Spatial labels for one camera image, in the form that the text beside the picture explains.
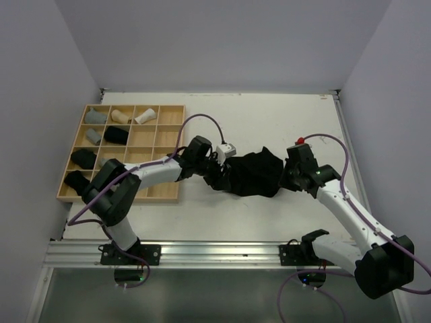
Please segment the grey rolled underwear second row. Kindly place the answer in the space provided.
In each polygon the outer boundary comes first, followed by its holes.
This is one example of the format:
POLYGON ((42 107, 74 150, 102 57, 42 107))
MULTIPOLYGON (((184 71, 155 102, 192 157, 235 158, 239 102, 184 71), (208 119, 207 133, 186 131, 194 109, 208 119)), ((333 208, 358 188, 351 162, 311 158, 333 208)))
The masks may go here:
POLYGON ((86 139, 93 145, 99 146, 102 136, 95 129, 90 128, 85 132, 86 139))

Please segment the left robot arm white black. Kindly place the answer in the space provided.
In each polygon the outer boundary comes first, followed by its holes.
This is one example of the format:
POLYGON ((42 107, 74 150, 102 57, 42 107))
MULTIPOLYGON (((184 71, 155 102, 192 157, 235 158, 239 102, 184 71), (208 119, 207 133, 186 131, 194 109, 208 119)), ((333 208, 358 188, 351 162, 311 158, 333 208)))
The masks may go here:
POLYGON ((127 215, 141 190, 165 183, 180 182, 193 175, 208 185, 229 188, 226 160, 236 154, 230 143, 213 147, 202 136, 196 136, 184 148, 144 164, 122 164, 108 160, 98 175, 79 195, 102 224, 110 240, 101 245, 102 265, 157 265, 159 247, 143 245, 133 231, 127 215))

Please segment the black rolled underwear bottom row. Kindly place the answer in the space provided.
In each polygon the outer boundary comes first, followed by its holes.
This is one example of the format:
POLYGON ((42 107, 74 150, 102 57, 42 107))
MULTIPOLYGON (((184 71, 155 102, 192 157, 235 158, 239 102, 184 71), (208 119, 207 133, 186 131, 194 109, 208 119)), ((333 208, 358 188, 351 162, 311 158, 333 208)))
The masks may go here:
POLYGON ((63 182, 74 189, 78 196, 81 196, 90 184, 90 181, 79 170, 68 173, 63 182))

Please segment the grey rolled underwear top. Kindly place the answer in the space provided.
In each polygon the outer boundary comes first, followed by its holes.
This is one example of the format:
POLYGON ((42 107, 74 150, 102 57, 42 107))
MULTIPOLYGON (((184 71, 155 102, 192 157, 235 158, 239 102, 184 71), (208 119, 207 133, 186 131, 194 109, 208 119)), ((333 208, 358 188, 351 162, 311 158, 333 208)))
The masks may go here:
POLYGON ((84 123, 85 124, 105 124, 107 121, 107 115, 104 113, 101 113, 94 108, 90 108, 85 116, 84 116, 84 123))

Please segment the wooden compartment tray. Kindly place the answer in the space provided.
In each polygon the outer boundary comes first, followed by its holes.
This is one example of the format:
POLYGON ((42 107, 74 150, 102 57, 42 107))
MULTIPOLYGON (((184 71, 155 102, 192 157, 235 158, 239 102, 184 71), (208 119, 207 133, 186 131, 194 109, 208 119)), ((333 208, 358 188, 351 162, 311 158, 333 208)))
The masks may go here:
POLYGON ((186 108, 184 105, 87 105, 77 128, 63 177, 72 171, 79 170, 88 180, 93 180, 102 169, 98 165, 99 159, 102 157, 117 159, 119 162, 126 164, 142 164, 164 157, 174 151, 178 132, 185 121, 185 116, 186 108), (90 108, 106 114, 108 116, 106 123, 85 124, 84 116, 90 108), (157 119, 148 121, 145 124, 137 124, 134 118, 148 108, 153 108, 156 111, 157 119), (131 122, 129 124, 113 122, 110 114, 114 109, 118 109, 130 116, 131 122), (127 144, 117 145, 107 142, 103 136, 108 126, 128 131, 127 144), (85 132, 90 128, 101 134, 102 141, 99 146, 91 144, 86 139, 85 132), (96 163, 92 170, 83 170, 71 161, 71 154, 79 149, 88 149, 96 154, 96 163))

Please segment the beige rolled underwear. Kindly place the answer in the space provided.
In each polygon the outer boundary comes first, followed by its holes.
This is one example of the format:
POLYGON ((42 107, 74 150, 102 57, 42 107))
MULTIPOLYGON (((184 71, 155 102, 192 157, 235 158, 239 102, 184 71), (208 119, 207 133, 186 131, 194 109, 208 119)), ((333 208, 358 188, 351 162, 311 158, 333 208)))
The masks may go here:
POLYGON ((126 115, 124 112, 121 112, 118 109, 114 109, 110 117, 113 122, 119 123, 119 124, 129 124, 131 122, 131 117, 126 115))

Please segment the aluminium mounting rail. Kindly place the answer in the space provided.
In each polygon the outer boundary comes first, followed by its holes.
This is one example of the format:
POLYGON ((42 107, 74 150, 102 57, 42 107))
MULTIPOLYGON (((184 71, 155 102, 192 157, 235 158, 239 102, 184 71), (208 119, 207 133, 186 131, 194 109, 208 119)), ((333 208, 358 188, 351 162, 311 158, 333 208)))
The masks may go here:
MULTIPOLYGON (((161 257, 154 268, 208 268, 208 269, 273 269, 306 268, 317 266, 281 266, 278 246, 286 242, 161 242, 143 244, 161 245, 161 257)), ((51 268, 127 268, 133 266, 101 265, 99 245, 103 240, 63 240, 51 242, 43 260, 51 268)))

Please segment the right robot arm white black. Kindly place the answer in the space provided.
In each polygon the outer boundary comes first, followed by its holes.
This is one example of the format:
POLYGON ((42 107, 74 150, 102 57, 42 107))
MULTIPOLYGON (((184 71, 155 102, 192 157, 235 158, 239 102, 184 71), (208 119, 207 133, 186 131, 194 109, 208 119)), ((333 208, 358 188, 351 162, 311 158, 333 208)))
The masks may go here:
POLYGON ((288 157, 279 182, 282 188, 307 192, 324 205, 354 240, 335 239, 324 229, 302 236, 295 253, 308 264, 327 260, 353 275, 370 299, 377 299, 413 281, 414 244, 397 237, 353 197, 342 177, 330 165, 319 166, 310 145, 287 149, 288 157))

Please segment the black rolled underwear second row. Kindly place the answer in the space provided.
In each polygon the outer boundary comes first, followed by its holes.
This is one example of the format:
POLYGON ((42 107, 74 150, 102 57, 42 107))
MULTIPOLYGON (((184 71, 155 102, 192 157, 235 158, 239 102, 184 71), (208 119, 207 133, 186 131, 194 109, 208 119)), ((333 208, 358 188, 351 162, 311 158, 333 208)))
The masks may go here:
POLYGON ((129 132, 118 127, 108 126, 104 131, 103 137, 109 143, 126 145, 129 137, 129 132))

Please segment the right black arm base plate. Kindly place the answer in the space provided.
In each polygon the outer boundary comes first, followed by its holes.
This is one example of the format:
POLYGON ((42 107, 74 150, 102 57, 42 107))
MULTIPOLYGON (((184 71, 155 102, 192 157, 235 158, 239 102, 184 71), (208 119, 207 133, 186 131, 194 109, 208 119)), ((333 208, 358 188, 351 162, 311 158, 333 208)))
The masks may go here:
POLYGON ((308 244, 302 245, 297 240, 290 240, 278 246, 279 263, 281 266, 334 266, 324 258, 318 258, 308 244))

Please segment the white underwear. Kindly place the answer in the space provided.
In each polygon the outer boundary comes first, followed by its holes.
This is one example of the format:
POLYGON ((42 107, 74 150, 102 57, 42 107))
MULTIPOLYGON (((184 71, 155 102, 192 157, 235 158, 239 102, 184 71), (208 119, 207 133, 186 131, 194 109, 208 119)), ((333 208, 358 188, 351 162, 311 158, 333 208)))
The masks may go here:
POLYGON ((137 124, 145 124, 148 121, 157 119, 157 113, 153 108, 148 108, 143 113, 134 118, 137 124))

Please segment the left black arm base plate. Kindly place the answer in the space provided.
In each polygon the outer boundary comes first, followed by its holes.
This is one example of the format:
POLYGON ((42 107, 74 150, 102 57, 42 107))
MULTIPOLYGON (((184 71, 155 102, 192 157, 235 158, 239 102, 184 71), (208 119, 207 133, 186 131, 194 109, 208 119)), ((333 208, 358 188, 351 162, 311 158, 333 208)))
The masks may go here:
POLYGON ((112 244, 99 245, 98 250, 102 253, 100 258, 101 265, 114 266, 133 266, 141 264, 135 257, 144 259, 150 266, 158 266, 161 257, 161 245, 158 244, 138 244, 132 246, 125 253, 133 258, 125 256, 118 251, 112 244))

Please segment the black rolled underwear third row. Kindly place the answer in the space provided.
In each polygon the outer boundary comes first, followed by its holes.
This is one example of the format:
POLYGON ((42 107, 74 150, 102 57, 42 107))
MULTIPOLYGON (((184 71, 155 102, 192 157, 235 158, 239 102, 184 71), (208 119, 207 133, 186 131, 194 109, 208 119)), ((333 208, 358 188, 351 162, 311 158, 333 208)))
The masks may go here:
POLYGON ((83 170, 92 170, 96 163, 96 154, 88 149, 79 149, 71 154, 71 161, 83 170))

